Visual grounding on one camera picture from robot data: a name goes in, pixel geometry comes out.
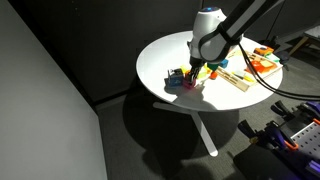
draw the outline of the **cable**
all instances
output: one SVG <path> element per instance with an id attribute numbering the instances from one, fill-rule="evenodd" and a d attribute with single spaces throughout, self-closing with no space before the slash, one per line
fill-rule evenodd
<path id="1" fill-rule="evenodd" d="M 306 95 L 306 94 L 297 94 L 297 93 L 292 93 L 292 92 L 287 92 L 287 91 L 283 91 L 280 89 L 276 89 L 274 87 L 272 87 L 271 85 L 269 85 L 268 83 L 266 83 L 263 78 L 261 78 L 261 76 L 258 74 L 258 72 L 255 70 L 255 68 L 253 67 L 253 65 L 251 64 L 250 59 L 248 58 L 245 50 L 243 49 L 243 47 L 241 46 L 240 43 L 238 43 L 242 55 L 244 57 L 245 63 L 247 64 L 249 70 L 251 71 L 253 77 L 257 80 L 257 82 L 259 84 L 261 84 L 263 87 L 265 87 L 266 89 L 274 92 L 275 94 L 290 98 L 290 99 L 295 99 L 295 100 L 303 100 L 303 101 L 320 101 L 320 96 L 317 95 Z"/>

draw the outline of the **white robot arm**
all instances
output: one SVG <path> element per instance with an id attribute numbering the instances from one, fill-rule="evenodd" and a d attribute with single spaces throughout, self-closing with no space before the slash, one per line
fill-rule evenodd
<path id="1" fill-rule="evenodd" d="M 190 85 L 194 84 L 199 70 L 205 63 L 215 71 L 230 48 L 240 42 L 245 30 L 282 1 L 242 0 L 228 17 L 217 7 L 199 11 L 193 27 L 193 38 L 188 42 L 192 68 L 185 80 Z"/>

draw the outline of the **gray floor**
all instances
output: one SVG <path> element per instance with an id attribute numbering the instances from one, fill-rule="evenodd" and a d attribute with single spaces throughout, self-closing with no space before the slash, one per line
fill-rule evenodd
<path id="1" fill-rule="evenodd" d="M 320 55 L 302 48 L 284 69 L 280 89 L 303 94 L 320 92 Z M 233 157 L 249 146 L 237 124 L 246 119 L 257 130 L 267 122 L 282 122 L 270 106 L 278 100 L 287 107 L 301 101 L 272 95 L 254 106 L 228 112 L 201 112 L 219 150 L 206 152 L 188 115 L 152 108 L 156 97 L 144 88 L 97 107 L 109 180 L 241 180 Z"/>

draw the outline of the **round white table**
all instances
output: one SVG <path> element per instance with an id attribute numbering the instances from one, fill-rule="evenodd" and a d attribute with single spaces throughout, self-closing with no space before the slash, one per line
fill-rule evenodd
<path id="1" fill-rule="evenodd" d="M 216 156 L 218 151 L 198 112 L 248 107 L 263 101 L 273 92 L 259 84 L 243 92 L 222 77 L 217 77 L 216 80 L 208 79 L 203 81 L 202 86 L 196 86 L 192 89 L 183 86 L 168 88 L 165 83 L 165 79 L 168 78 L 168 70 L 179 68 L 181 65 L 189 65 L 190 53 L 187 41 L 191 41 L 191 39 L 192 31 L 186 31 L 171 34 L 152 42 L 138 57 L 137 73 L 141 82 L 151 93 L 169 103 L 155 103 L 154 107 L 190 114 L 210 155 Z M 247 38 L 242 38 L 241 45 L 249 52 L 261 47 L 260 44 Z M 266 82 L 275 88 L 280 86 L 281 81 L 281 69 L 266 79 Z"/>

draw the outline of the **table leg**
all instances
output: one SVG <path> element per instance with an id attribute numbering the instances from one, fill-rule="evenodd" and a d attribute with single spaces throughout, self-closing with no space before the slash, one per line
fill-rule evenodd
<path id="1" fill-rule="evenodd" d="M 195 123 L 200 136 L 211 156 L 217 156 L 218 155 L 218 150 L 216 146 L 214 145 L 206 127 L 204 126 L 201 117 L 199 116 L 199 113 L 194 110 L 188 110 L 184 108 L 180 108 L 171 104 L 165 104 L 165 103 L 159 103 L 155 102 L 153 103 L 153 107 L 158 108 L 158 109 L 163 109 L 167 111 L 173 111 L 173 112 L 178 112 L 178 113 L 183 113 L 183 114 L 189 114 L 191 115 L 193 122 Z"/>

